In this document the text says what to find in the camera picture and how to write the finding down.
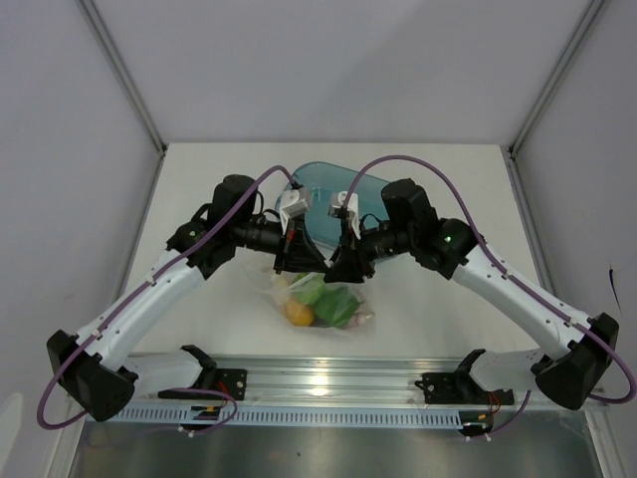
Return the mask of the green custard apple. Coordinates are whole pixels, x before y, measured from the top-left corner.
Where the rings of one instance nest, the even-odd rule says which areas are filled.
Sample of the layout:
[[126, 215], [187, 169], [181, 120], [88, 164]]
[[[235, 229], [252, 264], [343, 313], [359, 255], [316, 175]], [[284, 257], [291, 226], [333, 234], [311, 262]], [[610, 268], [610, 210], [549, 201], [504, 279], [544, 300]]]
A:
[[323, 274], [300, 273], [293, 279], [291, 300], [307, 306], [314, 304], [325, 292]]

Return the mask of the white egg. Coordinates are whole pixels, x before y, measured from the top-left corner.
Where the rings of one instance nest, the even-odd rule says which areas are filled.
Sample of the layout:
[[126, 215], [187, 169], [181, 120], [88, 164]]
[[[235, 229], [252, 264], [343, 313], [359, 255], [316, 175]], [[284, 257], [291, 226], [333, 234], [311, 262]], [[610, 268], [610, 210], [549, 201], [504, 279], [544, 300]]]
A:
[[279, 306], [283, 306], [290, 300], [290, 283], [287, 281], [286, 278], [282, 276], [277, 276], [274, 278], [274, 281], [272, 283], [272, 298], [274, 302]]

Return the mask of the green bell pepper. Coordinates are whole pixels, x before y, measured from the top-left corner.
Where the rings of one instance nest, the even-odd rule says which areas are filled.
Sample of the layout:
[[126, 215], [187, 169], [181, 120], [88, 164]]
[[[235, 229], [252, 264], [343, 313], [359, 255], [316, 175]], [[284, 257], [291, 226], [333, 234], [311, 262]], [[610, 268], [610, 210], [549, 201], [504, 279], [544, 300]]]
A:
[[326, 290], [312, 305], [316, 318], [330, 328], [343, 329], [360, 306], [360, 301], [346, 287]]

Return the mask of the clear zip top bag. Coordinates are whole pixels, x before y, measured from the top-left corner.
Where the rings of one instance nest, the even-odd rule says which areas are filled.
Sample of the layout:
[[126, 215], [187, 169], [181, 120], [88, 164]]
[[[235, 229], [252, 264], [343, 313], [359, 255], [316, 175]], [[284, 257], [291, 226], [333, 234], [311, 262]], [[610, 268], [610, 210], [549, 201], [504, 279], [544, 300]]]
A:
[[255, 293], [296, 328], [346, 331], [375, 318], [357, 285], [327, 283], [322, 273], [278, 274], [265, 259], [250, 259], [242, 268]]

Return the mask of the purple eggplant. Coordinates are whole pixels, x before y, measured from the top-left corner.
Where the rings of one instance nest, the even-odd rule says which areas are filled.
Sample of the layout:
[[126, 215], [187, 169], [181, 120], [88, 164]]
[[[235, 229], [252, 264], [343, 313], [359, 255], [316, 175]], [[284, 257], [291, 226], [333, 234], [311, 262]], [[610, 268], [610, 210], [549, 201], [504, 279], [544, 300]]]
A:
[[358, 306], [352, 313], [352, 316], [347, 323], [346, 327], [348, 329], [364, 326], [375, 318], [373, 309], [368, 304], [363, 295], [361, 295], [359, 292], [354, 292], [353, 297], [356, 299]]

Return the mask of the orange mango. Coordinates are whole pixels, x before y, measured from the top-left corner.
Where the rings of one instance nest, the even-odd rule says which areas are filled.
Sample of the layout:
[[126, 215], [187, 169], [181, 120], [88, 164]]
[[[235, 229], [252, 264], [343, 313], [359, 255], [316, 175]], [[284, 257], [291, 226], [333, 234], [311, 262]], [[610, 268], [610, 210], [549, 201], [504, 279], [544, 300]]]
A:
[[315, 320], [315, 314], [309, 306], [294, 301], [284, 305], [284, 315], [293, 326], [301, 328], [310, 327]]

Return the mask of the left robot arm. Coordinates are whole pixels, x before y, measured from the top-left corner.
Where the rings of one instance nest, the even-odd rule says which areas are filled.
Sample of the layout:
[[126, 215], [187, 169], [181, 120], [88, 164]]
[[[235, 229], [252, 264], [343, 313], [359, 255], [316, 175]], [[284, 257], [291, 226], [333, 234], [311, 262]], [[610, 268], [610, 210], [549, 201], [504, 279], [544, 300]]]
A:
[[211, 201], [168, 239], [134, 290], [76, 333], [57, 331], [48, 339], [54, 381], [93, 420], [111, 419], [139, 396], [203, 398], [215, 389], [217, 364], [195, 346], [148, 357], [131, 353], [176, 302], [232, 260], [237, 248], [273, 255], [278, 274], [326, 271], [306, 229], [310, 192], [293, 182], [269, 221], [254, 211], [258, 185], [246, 175], [226, 176]]

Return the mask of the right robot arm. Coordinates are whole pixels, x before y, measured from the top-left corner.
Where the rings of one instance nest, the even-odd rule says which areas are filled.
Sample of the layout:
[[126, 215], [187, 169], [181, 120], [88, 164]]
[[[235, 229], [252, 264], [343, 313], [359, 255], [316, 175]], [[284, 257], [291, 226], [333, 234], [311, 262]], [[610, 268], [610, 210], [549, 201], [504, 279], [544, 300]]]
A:
[[462, 399], [473, 402], [500, 390], [539, 391], [563, 408], [579, 409], [611, 364], [618, 323], [606, 314], [591, 318], [517, 276], [469, 224], [439, 217], [413, 180], [391, 182], [380, 196], [387, 220], [363, 229], [356, 196], [332, 195], [328, 213], [339, 220], [341, 234], [325, 281], [362, 283], [373, 276], [377, 260], [410, 255], [482, 297], [537, 345], [512, 353], [471, 351], [454, 372]]

